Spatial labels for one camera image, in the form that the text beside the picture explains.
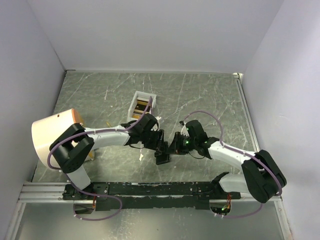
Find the black leather card holder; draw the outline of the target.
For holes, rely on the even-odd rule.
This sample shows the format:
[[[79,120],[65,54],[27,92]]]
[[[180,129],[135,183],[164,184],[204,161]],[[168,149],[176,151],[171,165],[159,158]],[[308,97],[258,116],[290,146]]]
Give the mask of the black leather card holder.
[[[166,153],[162,153],[160,155],[157,155],[155,157],[155,163],[156,165],[162,165],[162,164],[167,164],[170,162],[170,155]]]

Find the white card tray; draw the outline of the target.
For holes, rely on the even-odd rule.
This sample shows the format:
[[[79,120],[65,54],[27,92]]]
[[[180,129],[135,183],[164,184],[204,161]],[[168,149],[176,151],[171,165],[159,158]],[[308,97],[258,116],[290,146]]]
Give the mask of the white card tray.
[[[157,95],[153,93],[136,91],[128,109],[127,121],[130,122],[138,120],[140,116],[143,114],[144,110],[146,109],[150,99],[151,103],[149,104],[146,110],[146,113],[149,114],[151,114],[156,107]]]

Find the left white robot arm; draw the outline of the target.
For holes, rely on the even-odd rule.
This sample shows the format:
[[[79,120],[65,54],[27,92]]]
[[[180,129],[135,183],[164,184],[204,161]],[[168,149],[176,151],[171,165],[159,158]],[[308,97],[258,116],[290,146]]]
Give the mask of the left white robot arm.
[[[141,143],[155,150],[155,143],[161,135],[160,116],[143,114],[139,119],[110,128],[86,128],[79,123],[71,125],[49,147],[46,157],[51,169],[61,170],[75,186],[75,193],[81,199],[89,199],[94,192],[92,181],[83,164],[93,150],[109,146],[130,146]]]

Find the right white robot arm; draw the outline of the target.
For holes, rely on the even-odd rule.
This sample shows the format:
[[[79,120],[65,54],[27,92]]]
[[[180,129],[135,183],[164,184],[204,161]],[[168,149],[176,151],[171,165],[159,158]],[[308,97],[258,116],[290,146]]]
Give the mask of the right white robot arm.
[[[266,150],[245,151],[209,137],[198,120],[185,122],[168,147],[170,154],[186,155],[192,151],[207,159],[222,161],[240,171],[223,173],[212,186],[212,193],[223,199],[230,192],[246,193],[260,203],[278,195],[287,180]]]

